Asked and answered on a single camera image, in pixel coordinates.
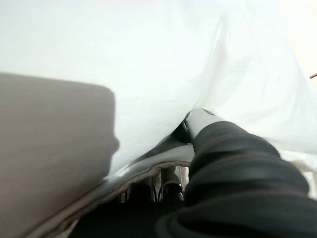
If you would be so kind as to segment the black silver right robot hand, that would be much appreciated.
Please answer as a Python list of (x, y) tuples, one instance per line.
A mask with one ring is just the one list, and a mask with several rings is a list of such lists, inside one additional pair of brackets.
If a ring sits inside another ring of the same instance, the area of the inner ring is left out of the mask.
[(194, 147), (185, 189), (150, 180), (84, 216), (72, 238), (314, 238), (304, 176), (264, 139), (204, 109), (184, 125)]

